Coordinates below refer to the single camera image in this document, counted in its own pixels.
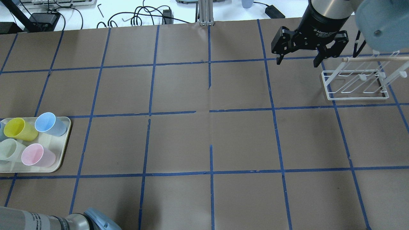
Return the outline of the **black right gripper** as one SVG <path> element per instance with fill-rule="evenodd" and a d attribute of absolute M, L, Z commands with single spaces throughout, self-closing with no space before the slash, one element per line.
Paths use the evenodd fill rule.
<path fill-rule="evenodd" d="M 317 50 L 313 67 L 341 54 L 349 42 L 343 25 L 352 14 L 350 0 L 310 0 L 301 22 L 294 30 L 281 26 L 271 42 L 271 53 L 280 65 L 285 54 L 298 50 Z"/>

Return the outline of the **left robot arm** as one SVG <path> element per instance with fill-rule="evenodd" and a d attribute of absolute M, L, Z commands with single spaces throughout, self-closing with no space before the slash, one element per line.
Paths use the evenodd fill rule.
<path fill-rule="evenodd" d="M 2 230 L 121 230 L 121 227 L 105 214 L 94 208 L 67 217 L 1 207 Z"/>

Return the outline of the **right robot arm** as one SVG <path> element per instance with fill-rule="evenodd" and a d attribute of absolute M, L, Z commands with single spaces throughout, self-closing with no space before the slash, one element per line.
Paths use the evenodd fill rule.
<path fill-rule="evenodd" d="M 317 50 L 313 66 L 327 58 L 339 57 L 349 42 L 342 27 L 355 15 L 357 36 L 364 36 L 353 57 L 368 44 L 373 50 L 393 52 L 408 48 L 407 0 L 310 0 L 298 28 L 280 27 L 271 42 L 279 65 L 288 53 Z"/>

